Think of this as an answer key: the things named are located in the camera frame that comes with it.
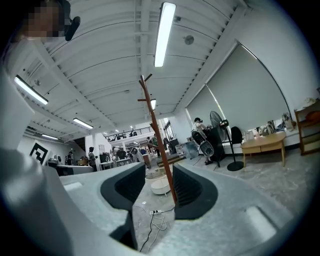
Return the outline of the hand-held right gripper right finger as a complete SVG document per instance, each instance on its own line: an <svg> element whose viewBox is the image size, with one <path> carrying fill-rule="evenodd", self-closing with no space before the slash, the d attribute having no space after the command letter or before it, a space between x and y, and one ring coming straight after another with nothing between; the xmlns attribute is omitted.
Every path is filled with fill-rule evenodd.
<svg viewBox="0 0 320 256"><path fill-rule="evenodd" d="M173 227L152 256L264 256L293 219L243 179L189 164L173 166Z"/></svg>

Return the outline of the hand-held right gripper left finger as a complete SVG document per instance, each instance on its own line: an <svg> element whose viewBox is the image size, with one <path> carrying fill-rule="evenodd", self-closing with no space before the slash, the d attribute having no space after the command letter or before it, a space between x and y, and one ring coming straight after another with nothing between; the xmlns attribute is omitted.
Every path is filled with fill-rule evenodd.
<svg viewBox="0 0 320 256"><path fill-rule="evenodd" d="M145 185L145 167L133 163L110 170L60 177L79 210L113 239L136 250L133 205Z"/></svg>

